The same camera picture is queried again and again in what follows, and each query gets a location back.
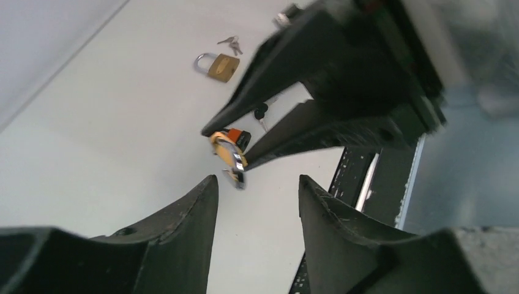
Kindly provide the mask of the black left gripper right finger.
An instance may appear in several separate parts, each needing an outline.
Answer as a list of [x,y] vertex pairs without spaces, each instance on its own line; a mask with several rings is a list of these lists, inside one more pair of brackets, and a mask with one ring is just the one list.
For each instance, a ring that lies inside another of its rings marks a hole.
[[299,178],[312,293],[483,293],[453,230],[425,236],[383,224]]

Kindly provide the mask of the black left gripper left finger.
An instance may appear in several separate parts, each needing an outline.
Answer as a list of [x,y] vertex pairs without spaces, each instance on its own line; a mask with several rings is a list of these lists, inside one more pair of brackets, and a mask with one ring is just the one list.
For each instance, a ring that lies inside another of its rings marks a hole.
[[218,180],[110,236],[1,229],[2,293],[206,293]]

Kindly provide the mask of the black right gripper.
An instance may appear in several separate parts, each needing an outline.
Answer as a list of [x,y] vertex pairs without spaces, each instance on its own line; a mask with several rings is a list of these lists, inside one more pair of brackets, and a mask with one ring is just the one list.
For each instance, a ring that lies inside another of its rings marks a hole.
[[314,100],[297,104],[247,151],[247,171],[320,149],[407,148],[446,121],[443,85],[403,1],[316,1],[258,48],[201,134],[301,80]]

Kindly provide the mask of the black-headed key bunch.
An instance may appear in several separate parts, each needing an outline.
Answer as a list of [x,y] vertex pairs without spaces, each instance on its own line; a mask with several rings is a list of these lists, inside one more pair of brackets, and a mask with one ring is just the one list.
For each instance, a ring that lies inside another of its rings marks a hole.
[[268,127],[264,121],[265,115],[269,110],[269,107],[278,100],[278,97],[273,97],[265,102],[263,102],[261,105],[255,108],[253,115],[255,119],[259,122],[261,127],[264,129],[265,132],[268,131]]

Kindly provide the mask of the silver brass-padlock keys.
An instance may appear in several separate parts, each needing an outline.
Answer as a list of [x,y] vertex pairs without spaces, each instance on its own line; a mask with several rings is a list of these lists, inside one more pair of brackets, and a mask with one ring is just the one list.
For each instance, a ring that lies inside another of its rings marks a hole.
[[240,48],[240,44],[239,44],[239,36],[237,36],[237,35],[231,36],[231,37],[226,38],[225,40],[221,40],[221,41],[217,42],[218,45],[223,44],[223,43],[228,44],[228,46],[233,51],[235,56],[239,56],[239,55],[243,54],[243,52]]

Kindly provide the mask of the large brass padlock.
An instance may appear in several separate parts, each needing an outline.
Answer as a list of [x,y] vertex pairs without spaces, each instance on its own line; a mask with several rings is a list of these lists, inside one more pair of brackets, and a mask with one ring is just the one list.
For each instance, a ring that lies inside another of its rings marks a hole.
[[[212,63],[208,68],[200,66],[202,59],[211,59]],[[225,54],[203,53],[193,62],[194,69],[205,76],[222,83],[227,83],[237,71],[240,59]]]

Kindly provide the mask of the small brass padlock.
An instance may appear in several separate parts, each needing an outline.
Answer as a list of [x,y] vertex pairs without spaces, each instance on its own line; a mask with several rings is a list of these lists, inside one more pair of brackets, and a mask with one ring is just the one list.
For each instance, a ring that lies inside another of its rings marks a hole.
[[234,188],[244,190],[246,187],[245,168],[248,166],[248,162],[241,149],[223,132],[214,132],[209,140],[213,153],[228,166],[222,170],[223,174]]

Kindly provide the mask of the orange black padlock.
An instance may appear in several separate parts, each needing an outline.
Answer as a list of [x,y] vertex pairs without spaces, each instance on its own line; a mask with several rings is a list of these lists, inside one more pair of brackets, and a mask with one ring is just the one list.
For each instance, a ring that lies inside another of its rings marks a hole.
[[225,133],[226,136],[229,137],[230,140],[232,140],[243,153],[247,149],[247,146],[249,145],[252,139],[252,135],[250,132],[241,129],[224,129],[223,133]]

